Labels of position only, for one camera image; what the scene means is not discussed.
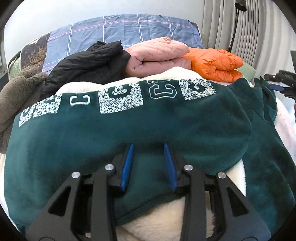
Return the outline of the grey pleated curtain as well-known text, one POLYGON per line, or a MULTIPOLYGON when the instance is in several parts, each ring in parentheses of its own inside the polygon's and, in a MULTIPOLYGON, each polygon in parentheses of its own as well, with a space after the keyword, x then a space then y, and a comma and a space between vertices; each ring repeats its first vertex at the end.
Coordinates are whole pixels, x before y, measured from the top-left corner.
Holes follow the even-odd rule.
MULTIPOLYGON (((227 49, 230 45, 236 8, 234 1, 204 1, 200 27, 206 48, 227 49)), ((256 75, 294 71, 291 51, 295 31, 273 1, 247 1, 239 13, 232 53, 256 70, 256 75)))

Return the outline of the dark floral bedspread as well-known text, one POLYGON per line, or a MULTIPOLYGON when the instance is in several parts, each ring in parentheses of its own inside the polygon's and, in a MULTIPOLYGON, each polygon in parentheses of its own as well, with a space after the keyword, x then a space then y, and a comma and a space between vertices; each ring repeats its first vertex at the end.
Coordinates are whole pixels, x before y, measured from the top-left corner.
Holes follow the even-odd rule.
POLYGON ((27 44, 20 54, 20 70, 29 66, 36 66, 37 73, 41 73, 46 57, 48 40, 50 33, 27 44))

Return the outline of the blue plaid duvet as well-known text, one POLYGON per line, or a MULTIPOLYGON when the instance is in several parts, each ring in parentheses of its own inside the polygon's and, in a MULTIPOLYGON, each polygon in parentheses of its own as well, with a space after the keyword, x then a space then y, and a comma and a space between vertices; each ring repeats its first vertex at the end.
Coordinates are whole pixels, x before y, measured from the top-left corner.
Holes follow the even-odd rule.
POLYGON ((146 14, 101 16, 52 31, 42 71, 49 74, 62 59, 86 50, 97 41, 121 41, 126 49, 136 43, 165 36, 189 47, 203 47, 198 26, 189 20, 146 14))

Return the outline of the pink cream plush blanket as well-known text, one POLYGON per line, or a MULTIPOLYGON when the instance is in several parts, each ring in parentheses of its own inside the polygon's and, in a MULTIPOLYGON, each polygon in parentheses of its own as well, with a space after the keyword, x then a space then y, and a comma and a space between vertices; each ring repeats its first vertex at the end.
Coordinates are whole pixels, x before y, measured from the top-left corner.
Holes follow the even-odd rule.
POLYGON ((212 81, 218 137, 214 152, 232 155, 232 163, 295 165, 295 132, 271 84, 263 78, 250 83, 212 81))

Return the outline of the orange puffer jacket folded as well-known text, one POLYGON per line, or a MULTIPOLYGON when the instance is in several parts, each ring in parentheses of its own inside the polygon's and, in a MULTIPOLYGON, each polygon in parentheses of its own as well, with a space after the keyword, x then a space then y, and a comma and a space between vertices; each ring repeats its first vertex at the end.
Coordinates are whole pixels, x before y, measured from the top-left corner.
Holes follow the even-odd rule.
POLYGON ((233 83, 243 77, 237 70, 243 66, 243 60, 224 49, 190 48, 184 57, 191 61, 191 70, 205 79, 233 83))

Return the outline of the black floor lamp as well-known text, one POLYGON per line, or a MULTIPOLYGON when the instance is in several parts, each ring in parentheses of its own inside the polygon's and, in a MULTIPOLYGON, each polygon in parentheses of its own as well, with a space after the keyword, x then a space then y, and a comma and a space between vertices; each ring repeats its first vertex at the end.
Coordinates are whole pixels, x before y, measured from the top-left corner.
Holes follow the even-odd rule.
POLYGON ((230 45, 228 47, 228 52, 231 52, 232 48, 233 48, 234 39, 235 39, 237 26, 238 26, 239 13, 247 11, 246 0, 236 0, 235 3, 234 3, 234 6, 236 8, 235 21, 234 21, 234 28, 233 28, 233 34, 232 34, 231 42, 230 42, 230 45))

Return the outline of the brown fleece garment folded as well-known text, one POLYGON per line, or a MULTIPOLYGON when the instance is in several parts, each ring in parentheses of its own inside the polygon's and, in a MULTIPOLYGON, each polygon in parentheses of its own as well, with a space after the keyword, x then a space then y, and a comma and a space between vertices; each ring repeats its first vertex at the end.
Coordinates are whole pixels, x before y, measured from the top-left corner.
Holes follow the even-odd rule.
POLYGON ((17 114, 39 101, 48 75, 37 66, 24 68, 1 90, 1 153, 5 154, 17 114))

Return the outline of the dark green fleece sweatshirt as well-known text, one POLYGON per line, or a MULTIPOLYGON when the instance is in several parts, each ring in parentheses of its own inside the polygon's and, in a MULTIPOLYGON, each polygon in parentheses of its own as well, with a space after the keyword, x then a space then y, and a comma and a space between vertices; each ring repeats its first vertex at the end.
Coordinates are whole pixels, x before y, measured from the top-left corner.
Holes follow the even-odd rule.
POLYGON ((127 192, 114 202, 127 224, 185 195, 170 188, 164 147, 206 173, 243 162, 246 197, 275 233, 295 207, 295 164, 276 128, 276 96, 263 78, 227 86, 176 69, 171 79, 123 80, 50 96, 14 120, 4 198, 21 233, 73 173, 93 173, 133 144, 127 192))

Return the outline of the green striped pillow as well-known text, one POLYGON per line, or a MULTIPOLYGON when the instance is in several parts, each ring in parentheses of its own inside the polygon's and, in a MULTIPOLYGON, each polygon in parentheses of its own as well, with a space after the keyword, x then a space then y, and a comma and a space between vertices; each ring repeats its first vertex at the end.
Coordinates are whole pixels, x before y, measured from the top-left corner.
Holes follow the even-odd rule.
POLYGON ((21 51, 15 54, 15 56, 13 56, 13 58, 9 62, 9 66, 8 66, 9 81, 11 81, 20 73, 20 60, 21 60, 20 57, 21 57, 21 51))

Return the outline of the black jacket folded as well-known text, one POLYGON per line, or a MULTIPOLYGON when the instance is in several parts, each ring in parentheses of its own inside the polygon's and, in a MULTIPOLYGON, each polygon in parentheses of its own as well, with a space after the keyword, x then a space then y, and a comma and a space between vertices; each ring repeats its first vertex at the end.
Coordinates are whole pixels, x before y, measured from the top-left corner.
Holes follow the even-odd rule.
POLYGON ((87 50, 65 57, 50 72, 40 94, 40 100, 55 95, 65 84, 92 82, 107 84, 124 78, 131 55, 121 41, 97 41, 87 50))

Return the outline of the pink quilted jacket folded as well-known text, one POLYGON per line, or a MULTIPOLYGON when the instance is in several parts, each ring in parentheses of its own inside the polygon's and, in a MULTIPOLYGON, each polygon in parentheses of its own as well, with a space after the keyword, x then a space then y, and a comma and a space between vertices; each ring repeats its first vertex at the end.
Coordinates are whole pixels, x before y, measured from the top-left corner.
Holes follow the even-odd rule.
POLYGON ((191 68, 185 57, 190 48, 169 37, 160 37, 134 44, 126 49, 130 59, 125 72, 130 77, 143 78, 163 73, 173 67, 191 68))

